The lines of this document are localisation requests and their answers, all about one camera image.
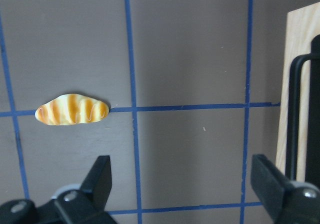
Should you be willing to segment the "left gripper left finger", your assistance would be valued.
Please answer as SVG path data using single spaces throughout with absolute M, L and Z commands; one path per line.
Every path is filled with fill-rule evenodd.
M 106 207 L 112 189 L 112 170 L 109 155 L 100 155 L 95 160 L 80 186 L 80 191 L 97 209 Z

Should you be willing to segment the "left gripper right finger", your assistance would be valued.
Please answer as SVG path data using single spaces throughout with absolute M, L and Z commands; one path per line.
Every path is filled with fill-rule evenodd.
M 270 216 L 281 214 L 285 197 L 294 189 L 292 182 L 263 154 L 252 156 L 250 184 Z

